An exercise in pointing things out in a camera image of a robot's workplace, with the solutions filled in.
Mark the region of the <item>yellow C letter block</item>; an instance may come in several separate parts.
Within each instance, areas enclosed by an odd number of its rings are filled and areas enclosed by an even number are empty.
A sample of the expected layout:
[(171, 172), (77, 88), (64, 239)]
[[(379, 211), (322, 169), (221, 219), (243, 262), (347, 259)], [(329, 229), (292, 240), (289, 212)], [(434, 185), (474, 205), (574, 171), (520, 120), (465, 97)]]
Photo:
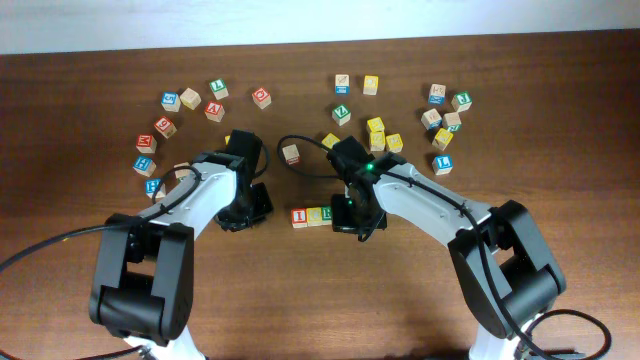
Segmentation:
[(321, 226), (323, 224), (321, 207), (307, 208), (306, 217), (307, 217), (307, 225), (309, 227)]

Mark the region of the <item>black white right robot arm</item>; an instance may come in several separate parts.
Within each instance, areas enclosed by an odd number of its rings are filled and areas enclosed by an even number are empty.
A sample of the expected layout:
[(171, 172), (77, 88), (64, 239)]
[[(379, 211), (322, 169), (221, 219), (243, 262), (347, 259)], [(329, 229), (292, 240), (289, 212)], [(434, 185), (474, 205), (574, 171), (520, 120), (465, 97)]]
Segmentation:
[(448, 249), (479, 324), (469, 358), (546, 358), (528, 331), (550, 314), (566, 278), (526, 207), (466, 199), (397, 154), (374, 157), (352, 137), (330, 148), (327, 158), (346, 185), (345, 194), (331, 200), (334, 231), (365, 242), (395, 215)]

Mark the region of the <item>red I letter block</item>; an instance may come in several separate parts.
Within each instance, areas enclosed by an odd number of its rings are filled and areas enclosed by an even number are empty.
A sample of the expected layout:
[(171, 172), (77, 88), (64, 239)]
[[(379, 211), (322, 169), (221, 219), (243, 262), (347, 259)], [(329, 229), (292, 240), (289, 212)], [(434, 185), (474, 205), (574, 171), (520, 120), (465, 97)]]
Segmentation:
[(293, 228), (305, 228), (308, 226), (307, 214), (304, 208), (291, 210), (291, 224)]

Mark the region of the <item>green R letter block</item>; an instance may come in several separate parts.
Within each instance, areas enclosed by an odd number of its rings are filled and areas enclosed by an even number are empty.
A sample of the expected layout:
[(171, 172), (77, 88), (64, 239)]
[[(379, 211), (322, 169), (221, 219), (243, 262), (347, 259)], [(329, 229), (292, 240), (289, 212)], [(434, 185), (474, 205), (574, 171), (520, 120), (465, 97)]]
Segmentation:
[(332, 210), (330, 206), (324, 206), (321, 208), (321, 222), (323, 225), (332, 224)]

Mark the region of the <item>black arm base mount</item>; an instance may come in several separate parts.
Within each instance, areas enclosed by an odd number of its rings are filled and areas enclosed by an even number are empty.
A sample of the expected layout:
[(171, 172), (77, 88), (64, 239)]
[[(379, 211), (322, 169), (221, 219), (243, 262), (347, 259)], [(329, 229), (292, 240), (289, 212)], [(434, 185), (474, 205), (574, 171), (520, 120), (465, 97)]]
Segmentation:
[(583, 360), (586, 358), (586, 355), (578, 352), (566, 352), (566, 353), (553, 353), (546, 355), (547, 357), (543, 357), (534, 353), (529, 353), (525, 357), (524, 360), (546, 360), (547, 358), (551, 358), (552, 360)]

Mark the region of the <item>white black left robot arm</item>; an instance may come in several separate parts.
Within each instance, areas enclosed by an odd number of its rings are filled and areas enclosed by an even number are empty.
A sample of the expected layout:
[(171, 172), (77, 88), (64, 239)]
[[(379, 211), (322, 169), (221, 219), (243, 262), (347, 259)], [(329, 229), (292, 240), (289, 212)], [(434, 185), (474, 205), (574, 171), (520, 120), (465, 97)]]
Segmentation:
[(241, 231), (273, 205), (256, 183), (262, 140), (235, 130), (222, 152), (204, 152), (188, 176), (136, 216), (106, 222), (89, 298), (89, 317), (145, 359), (201, 359), (187, 322), (194, 297), (194, 243), (210, 222)]

